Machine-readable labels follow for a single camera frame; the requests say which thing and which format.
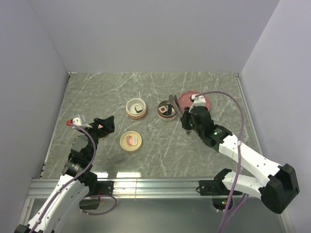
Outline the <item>cream lid with label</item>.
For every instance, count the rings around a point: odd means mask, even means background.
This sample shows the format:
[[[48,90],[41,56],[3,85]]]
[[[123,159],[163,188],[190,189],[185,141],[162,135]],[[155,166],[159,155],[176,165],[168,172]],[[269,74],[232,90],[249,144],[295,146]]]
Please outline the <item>cream lid with label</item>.
[[[120,138],[120,146],[128,152],[135,152],[142,146],[142,137],[135,131],[127,131]]]

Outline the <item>sushi roll red centre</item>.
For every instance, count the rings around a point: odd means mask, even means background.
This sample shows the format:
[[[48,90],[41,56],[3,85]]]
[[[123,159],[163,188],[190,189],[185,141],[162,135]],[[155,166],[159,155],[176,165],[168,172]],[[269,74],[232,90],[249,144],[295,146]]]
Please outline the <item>sushi roll red centre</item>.
[[[165,105],[162,105],[160,107],[158,107],[158,111],[160,112],[160,114],[162,115],[167,115],[168,113],[168,108]]]

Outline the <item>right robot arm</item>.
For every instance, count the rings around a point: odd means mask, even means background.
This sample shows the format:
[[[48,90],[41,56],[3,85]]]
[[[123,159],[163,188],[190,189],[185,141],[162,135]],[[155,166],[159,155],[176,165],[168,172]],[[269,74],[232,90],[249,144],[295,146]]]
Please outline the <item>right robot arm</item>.
[[[281,214],[298,195],[298,180],[291,165],[282,166],[265,158],[230,130],[214,124],[206,107],[185,108],[181,122],[185,130],[196,132],[206,146],[240,162],[252,174],[240,175],[235,190],[257,197],[276,214]]]

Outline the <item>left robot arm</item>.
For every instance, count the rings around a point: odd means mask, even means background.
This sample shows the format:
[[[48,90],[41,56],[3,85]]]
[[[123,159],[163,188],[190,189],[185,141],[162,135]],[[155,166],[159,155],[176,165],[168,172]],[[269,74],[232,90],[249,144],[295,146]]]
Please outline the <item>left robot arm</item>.
[[[91,172],[99,140],[115,131],[114,116],[95,118],[87,124],[77,116],[66,122],[67,126],[80,132],[72,142],[68,161],[64,165],[59,180],[46,202],[25,225],[18,225],[17,233],[55,233],[62,221],[75,207],[80,207],[84,198],[112,195],[113,182],[100,182]]]

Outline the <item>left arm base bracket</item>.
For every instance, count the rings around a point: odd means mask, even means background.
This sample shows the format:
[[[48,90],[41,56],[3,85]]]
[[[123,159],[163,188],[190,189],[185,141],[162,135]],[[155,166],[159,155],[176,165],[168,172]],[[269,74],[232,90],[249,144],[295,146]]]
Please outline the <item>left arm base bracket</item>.
[[[101,203],[101,198],[111,198],[114,190],[114,181],[97,181],[95,189],[89,191],[83,198],[79,207],[83,211],[97,210]]]

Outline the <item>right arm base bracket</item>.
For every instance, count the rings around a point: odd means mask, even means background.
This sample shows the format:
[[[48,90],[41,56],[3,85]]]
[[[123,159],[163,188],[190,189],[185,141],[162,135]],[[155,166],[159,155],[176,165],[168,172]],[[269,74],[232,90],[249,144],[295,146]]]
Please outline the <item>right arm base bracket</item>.
[[[213,180],[200,180],[196,192],[201,196],[228,196],[230,189],[225,187],[222,180],[225,178],[225,175],[231,171],[231,169],[224,168]]]

